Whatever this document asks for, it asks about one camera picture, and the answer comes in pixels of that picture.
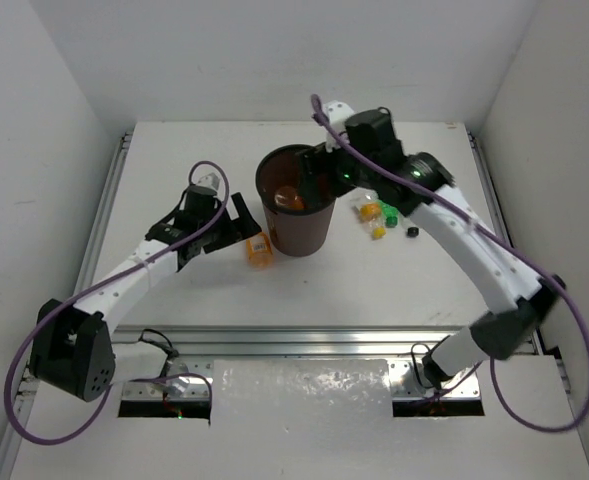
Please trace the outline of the orange bottle barcode label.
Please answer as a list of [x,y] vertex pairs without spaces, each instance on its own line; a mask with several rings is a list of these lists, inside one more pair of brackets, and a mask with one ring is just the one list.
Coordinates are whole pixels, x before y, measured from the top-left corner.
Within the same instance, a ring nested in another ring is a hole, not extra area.
[[247,260],[255,269],[266,269],[273,262],[273,252],[269,237],[260,232],[245,241]]

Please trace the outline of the orange bottle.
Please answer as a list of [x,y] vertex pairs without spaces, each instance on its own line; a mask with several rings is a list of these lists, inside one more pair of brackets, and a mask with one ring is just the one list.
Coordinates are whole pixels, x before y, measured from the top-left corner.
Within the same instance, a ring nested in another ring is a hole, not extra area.
[[305,204],[296,188],[285,185],[279,187],[274,193],[274,204],[282,209],[291,211],[302,211]]

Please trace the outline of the green plastic bottle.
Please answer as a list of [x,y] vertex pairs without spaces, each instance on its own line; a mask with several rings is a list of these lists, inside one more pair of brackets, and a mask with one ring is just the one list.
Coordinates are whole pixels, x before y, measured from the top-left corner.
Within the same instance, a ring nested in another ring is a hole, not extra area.
[[383,201],[379,201],[379,206],[381,209],[382,217],[384,220],[384,224],[387,228],[395,228],[399,225],[399,212],[398,210],[386,204]]

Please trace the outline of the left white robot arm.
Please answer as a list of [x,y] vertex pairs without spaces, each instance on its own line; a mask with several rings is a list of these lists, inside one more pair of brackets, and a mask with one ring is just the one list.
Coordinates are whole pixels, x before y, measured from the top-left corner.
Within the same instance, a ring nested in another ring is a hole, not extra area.
[[211,187],[192,185],[173,211],[155,223],[133,253],[85,296],[64,305],[48,301],[40,310],[30,353],[30,373],[85,402],[111,385],[162,376],[172,351],[139,339],[115,344],[119,323],[162,280],[180,272],[201,253],[211,253],[260,233],[241,194],[231,217]]

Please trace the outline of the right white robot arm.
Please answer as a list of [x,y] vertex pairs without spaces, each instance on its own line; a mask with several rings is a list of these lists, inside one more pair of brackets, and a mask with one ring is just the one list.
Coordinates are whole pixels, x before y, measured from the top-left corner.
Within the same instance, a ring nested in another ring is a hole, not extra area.
[[488,308],[422,357],[417,381],[438,389],[462,370],[511,357],[544,322],[557,293],[535,270],[481,234],[484,223],[436,157],[404,152],[388,109],[356,113],[338,101],[313,107],[314,120],[328,133],[323,144],[298,156],[305,204],[317,207],[357,187],[374,191],[449,254]]

